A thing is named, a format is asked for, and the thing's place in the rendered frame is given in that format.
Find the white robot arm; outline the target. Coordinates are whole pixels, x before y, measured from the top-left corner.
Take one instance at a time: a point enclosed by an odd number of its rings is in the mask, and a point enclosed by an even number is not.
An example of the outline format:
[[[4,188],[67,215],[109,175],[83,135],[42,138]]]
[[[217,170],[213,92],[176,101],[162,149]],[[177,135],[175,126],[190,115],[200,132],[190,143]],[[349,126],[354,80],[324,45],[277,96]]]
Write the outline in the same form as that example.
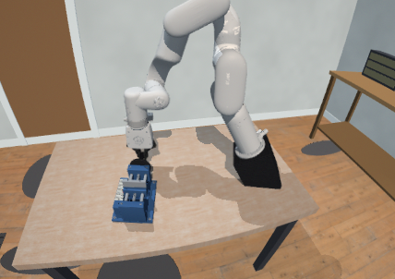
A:
[[[124,121],[132,128],[145,127],[153,121],[153,113],[147,110],[162,110],[168,106],[170,98],[163,85],[170,69],[182,59],[189,37],[186,34],[212,22],[213,65],[216,69],[215,80],[210,86],[211,99],[238,145],[236,155],[249,159],[263,151],[263,136],[268,130],[256,131],[245,107],[247,66],[240,54],[240,20],[230,0],[188,0],[168,11],[163,19],[162,36],[144,89],[131,87],[125,90]]]

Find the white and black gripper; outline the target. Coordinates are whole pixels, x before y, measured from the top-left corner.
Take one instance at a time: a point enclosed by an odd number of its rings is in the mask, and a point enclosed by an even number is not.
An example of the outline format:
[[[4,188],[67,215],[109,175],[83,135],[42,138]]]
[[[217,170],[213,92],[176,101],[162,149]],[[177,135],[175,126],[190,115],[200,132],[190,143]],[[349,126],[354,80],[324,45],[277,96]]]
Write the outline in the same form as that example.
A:
[[[147,161],[150,148],[156,148],[156,143],[152,136],[150,122],[145,127],[140,128],[132,128],[126,124],[126,147],[134,150],[138,158],[140,158],[141,149],[144,149],[144,160]]]

